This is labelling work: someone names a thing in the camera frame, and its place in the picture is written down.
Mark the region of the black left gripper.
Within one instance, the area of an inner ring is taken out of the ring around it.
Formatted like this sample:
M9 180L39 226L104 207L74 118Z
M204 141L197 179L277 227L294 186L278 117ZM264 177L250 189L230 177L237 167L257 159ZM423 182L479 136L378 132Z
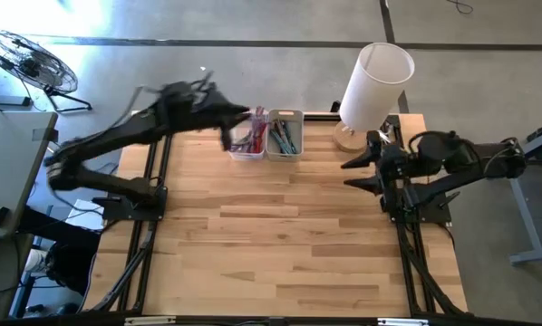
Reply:
M160 130L164 135L173 135L219 129L221 147L229 151L232 146L230 130L251 118L250 109L230 101L214 82L201 88L198 84L199 81L178 81L160 90Z

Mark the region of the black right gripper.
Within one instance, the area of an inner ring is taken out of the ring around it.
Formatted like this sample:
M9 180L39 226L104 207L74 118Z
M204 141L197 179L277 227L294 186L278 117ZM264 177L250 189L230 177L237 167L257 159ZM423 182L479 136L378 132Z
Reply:
M409 154L402 142L386 143L379 131L369 131L366 135L367 150L360 156L341 165L341 169L367 168L375 165L375 176L348 179L344 184L381 195L380 204L383 211L393 211L401 204L398 198L397 183L408 180L407 162Z

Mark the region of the clear plastic bin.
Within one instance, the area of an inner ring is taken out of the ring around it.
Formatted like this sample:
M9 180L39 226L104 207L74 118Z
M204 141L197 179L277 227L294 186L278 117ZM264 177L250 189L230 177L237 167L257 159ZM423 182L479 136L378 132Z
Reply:
M232 146L229 151L234 160L260 160L266 154L267 111L257 106L250 110L251 118L231 130Z

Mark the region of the beige plastic bin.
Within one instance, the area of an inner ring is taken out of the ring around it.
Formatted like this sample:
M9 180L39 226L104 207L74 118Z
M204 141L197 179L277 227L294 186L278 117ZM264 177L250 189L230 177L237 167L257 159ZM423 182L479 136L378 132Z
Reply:
M304 114L271 110L267 114L266 154L272 161L295 162L304 152Z

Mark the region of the white shade table lamp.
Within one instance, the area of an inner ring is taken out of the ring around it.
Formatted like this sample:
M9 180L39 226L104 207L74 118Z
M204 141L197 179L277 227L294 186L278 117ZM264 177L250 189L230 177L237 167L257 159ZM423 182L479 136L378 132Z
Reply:
M391 43L372 43L359 52L339 107L333 140L345 152L366 148L415 72L412 57Z

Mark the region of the white paper sheet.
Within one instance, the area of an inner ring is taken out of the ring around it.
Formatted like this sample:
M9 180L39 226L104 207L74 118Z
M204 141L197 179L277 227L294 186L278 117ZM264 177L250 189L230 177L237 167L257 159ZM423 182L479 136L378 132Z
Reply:
M98 206L91 201L77 199L65 222L70 225L101 231L104 224L102 220L103 210L102 206Z

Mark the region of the black floor fan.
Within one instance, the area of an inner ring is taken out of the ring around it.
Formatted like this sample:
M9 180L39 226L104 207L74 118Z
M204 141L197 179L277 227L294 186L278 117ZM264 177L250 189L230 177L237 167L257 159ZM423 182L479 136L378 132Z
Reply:
M92 110L88 101L70 93L77 91L75 72L56 55L19 34L0 31L0 68L40 89L57 113Z

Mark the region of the grey desk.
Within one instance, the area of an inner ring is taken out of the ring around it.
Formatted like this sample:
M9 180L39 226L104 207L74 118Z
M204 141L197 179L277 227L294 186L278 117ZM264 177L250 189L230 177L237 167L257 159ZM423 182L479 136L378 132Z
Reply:
M54 112L0 112L0 207L10 209L0 238L20 222L57 118Z

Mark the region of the black office chair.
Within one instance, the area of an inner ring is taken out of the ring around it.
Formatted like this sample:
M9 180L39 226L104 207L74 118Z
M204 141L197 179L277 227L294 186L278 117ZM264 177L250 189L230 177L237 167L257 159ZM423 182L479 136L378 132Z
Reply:
M26 206L17 231L53 241L47 250L47 277L84 296L89 284L92 259L101 235L96 230L71 225Z

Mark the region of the silver metal bracket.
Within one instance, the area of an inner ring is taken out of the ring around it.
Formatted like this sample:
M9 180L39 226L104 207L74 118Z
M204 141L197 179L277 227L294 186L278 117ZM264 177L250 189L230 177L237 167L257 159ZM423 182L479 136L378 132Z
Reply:
M129 317L124 321L124 326L160 326L175 324L175 316L139 316Z
M409 318L378 318L378 326L430 326L428 320Z

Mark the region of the grey metal desk frame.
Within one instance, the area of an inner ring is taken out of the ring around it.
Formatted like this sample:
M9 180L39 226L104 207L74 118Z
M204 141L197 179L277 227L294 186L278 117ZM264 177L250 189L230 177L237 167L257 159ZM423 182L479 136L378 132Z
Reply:
M521 145L527 162L526 172L510 181L518 211L527 231L530 248L511 254L513 265L542 261L542 127L525 138Z

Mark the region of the black aluminium table frame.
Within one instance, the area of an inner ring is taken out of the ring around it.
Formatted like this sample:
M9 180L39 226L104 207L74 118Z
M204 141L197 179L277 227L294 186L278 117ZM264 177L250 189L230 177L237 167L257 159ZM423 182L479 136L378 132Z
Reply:
M376 197L349 187L330 112L304 115L294 162L236 160L213 130L182 133L121 154L123 177L148 174L168 190L150 256L118 310L144 315L407 317L438 312L406 273L397 228Z

